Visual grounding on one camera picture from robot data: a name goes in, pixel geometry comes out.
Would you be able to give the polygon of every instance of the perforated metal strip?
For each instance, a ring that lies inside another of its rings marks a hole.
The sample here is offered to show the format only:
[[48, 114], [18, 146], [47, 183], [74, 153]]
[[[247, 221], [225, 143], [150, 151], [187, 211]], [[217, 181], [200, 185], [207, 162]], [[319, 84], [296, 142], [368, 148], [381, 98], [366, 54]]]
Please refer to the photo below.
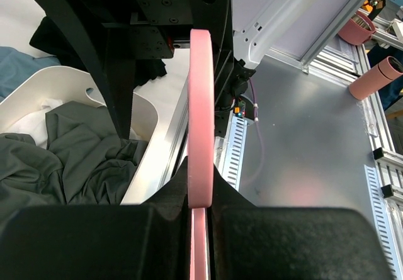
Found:
[[239, 190], [239, 182], [241, 180], [246, 130], [247, 121], [232, 115], [224, 168], [221, 176], [237, 191]]
[[394, 238], [391, 232], [387, 216], [387, 204], [380, 189], [380, 181], [376, 168], [365, 166], [365, 174], [368, 183], [368, 190], [371, 197], [372, 213], [375, 221], [375, 228], [380, 239], [386, 260], [396, 280], [402, 280], [399, 260], [396, 256]]

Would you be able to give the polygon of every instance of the white cloth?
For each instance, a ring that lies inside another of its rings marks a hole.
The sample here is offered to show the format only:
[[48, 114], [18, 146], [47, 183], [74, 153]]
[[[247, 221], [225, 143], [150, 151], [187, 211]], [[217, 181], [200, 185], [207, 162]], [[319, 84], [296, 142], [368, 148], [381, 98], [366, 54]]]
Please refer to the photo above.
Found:
[[60, 99], [46, 99], [42, 102], [41, 110], [27, 114], [11, 125], [6, 132], [29, 134], [37, 146], [46, 149], [48, 132], [46, 130], [45, 114], [62, 104], [63, 102]]

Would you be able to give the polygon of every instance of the screw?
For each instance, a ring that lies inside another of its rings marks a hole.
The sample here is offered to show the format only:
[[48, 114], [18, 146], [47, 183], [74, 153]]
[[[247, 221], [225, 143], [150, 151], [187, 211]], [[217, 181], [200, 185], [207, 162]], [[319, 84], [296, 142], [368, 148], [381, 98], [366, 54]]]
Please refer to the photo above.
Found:
[[171, 0], [162, 0], [162, 5], [171, 6], [172, 2], [171, 2]]

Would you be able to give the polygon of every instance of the white laundry basket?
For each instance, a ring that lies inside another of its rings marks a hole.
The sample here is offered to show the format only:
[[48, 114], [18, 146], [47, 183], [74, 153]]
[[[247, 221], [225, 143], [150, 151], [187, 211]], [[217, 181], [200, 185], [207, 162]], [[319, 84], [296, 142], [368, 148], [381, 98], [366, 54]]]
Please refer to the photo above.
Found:
[[[61, 99], [63, 103], [76, 101], [92, 107], [102, 103], [91, 99], [87, 89], [97, 89], [92, 77], [81, 70], [53, 66], [39, 70], [0, 103], [0, 133], [23, 116], [41, 110], [44, 99]], [[131, 127], [150, 141], [158, 122], [155, 107], [138, 94], [133, 94]]]

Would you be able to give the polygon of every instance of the dark green cloth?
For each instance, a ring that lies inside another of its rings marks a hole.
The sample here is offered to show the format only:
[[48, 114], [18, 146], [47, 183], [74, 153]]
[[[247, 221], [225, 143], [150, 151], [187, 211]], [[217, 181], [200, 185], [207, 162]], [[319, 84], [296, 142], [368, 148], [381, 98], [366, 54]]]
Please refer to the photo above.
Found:
[[46, 127], [46, 150], [29, 135], [0, 135], [3, 226], [25, 206], [119, 204], [147, 148], [119, 138], [105, 107], [66, 103], [46, 114]]

